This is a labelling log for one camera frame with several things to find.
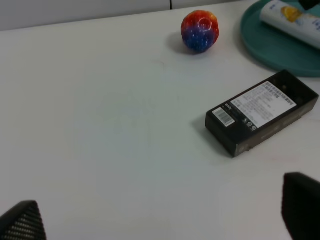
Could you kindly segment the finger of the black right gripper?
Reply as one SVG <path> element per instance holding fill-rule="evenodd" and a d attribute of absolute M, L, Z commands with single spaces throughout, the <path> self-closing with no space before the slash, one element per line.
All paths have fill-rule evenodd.
<path fill-rule="evenodd" d="M 311 10 L 320 4 L 320 0 L 299 0 L 298 2 L 306 11 Z"/>

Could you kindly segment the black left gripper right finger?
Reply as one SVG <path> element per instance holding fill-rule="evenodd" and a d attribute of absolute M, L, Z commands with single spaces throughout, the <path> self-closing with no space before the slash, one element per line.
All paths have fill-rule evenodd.
<path fill-rule="evenodd" d="M 320 182 L 300 172 L 283 177 L 281 215 L 293 240 L 320 238 Z"/>

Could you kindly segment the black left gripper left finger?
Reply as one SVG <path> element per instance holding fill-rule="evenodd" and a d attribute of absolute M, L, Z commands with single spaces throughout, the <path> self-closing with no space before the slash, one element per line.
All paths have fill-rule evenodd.
<path fill-rule="evenodd" d="M 0 217 L 2 240 L 46 240 L 43 219 L 35 200 L 24 200 Z"/>

